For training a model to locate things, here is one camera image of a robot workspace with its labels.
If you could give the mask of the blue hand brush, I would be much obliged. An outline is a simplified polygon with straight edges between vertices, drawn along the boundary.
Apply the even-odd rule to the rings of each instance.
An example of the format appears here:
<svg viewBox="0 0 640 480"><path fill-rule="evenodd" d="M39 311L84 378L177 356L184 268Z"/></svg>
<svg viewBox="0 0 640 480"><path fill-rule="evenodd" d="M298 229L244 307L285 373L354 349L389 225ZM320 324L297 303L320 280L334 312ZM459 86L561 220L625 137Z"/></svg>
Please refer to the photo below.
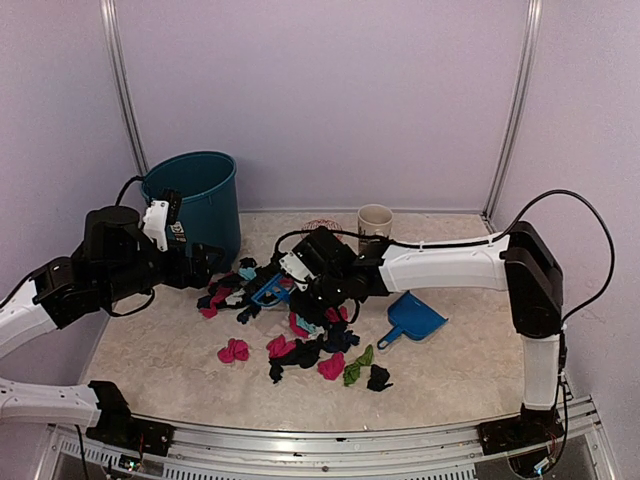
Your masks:
<svg viewBox="0 0 640 480"><path fill-rule="evenodd" d="M281 302L288 304L293 286L291 279L276 275L251 296L251 301L262 308L271 308Z"/></svg>

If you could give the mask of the blue plastic dustpan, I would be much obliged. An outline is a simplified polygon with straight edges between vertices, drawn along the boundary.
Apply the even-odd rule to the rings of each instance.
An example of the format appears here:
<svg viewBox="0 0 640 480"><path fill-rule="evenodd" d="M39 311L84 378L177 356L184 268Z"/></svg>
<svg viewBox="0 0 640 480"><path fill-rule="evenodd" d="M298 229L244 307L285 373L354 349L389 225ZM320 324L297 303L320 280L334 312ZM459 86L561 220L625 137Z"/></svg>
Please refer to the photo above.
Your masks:
<svg viewBox="0 0 640 480"><path fill-rule="evenodd" d="M387 309L391 330L376 344L379 350L389 347L401 336L412 341L422 341L443 327L448 319L413 295L403 293Z"/></svg>

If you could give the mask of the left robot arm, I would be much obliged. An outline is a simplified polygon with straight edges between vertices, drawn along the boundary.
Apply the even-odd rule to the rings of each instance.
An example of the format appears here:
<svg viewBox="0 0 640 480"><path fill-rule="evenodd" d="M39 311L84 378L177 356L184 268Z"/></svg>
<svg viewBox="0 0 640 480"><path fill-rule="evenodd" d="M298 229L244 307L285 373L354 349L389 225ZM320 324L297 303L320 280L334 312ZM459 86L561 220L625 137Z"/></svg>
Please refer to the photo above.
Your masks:
<svg viewBox="0 0 640 480"><path fill-rule="evenodd" d="M28 273L1 302L1 354L7 356L31 340L62 330L81 318L106 312L135 295L153 300L158 285L203 288L225 257L218 246L188 247L168 240L181 199L170 191L144 213L114 204L90 211L84 238L74 253ZM119 388L109 381L75 386L1 382L4 423L75 425L104 431L121 445L133 443L140 424Z"/></svg>

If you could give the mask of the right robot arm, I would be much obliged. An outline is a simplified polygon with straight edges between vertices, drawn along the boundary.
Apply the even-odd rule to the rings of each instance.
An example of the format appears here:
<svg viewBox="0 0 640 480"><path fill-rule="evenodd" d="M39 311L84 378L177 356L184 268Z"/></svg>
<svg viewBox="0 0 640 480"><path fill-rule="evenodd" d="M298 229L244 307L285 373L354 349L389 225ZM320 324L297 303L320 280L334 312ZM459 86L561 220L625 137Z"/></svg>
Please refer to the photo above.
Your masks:
<svg viewBox="0 0 640 480"><path fill-rule="evenodd" d="M565 306L577 305L603 282L607 267L605 239L590 214L574 200L554 197L526 214L550 244L565 270ZM474 215L402 214L398 236L441 240L481 235L486 230ZM287 431L388 430L480 421L519 410L523 385L522 341L510 318L507 294L489 289L429 288L414 292L449 318L447 325L422 341L398 339L374 354L374 363L390 371L393 386L384 392L367 389L369 368L354 385L342 379L325 380L316 370L286 367L283 380L272 384L267 354L258 355L267 340L284 332L284 314L278 309L261 313L254 321L257 333L249 341L255 358L243 367L243 384L236 385L225 413L227 426ZM576 397L592 395L601 413L605 404L607 368L611 355L600 351L597 334L606 333L604 298L578 312L568 323L568 376ZM368 300L355 324L362 346L346 355L355 359L369 343L388 330L385 312L399 294Z"/></svg>

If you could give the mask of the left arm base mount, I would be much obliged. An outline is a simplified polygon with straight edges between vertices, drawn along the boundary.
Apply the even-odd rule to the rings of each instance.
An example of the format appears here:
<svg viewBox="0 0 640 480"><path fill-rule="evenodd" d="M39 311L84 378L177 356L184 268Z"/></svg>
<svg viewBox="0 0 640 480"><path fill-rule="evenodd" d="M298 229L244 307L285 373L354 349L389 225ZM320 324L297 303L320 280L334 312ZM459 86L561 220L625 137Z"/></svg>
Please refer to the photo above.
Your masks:
<svg viewBox="0 0 640 480"><path fill-rule="evenodd" d="M100 413L97 424L86 430L88 438L142 455L168 455L175 432L172 425L133 416L113 382L92 380L88 386L96 394Z"/></svg>

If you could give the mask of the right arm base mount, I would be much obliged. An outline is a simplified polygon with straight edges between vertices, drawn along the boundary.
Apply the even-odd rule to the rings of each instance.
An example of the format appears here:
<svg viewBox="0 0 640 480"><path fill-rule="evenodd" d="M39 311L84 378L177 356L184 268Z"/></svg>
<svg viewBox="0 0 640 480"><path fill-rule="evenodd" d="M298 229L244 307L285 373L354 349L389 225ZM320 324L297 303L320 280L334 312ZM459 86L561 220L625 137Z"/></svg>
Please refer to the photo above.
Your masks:
<svg viewBox="0 0 640 480"><path fill-rule="evenodd" d="M565 433L563 421L555 407L550 410L530 410L524 405L511 417L480 423L476 427L484 455L518 450L553 439Z"/></svg>

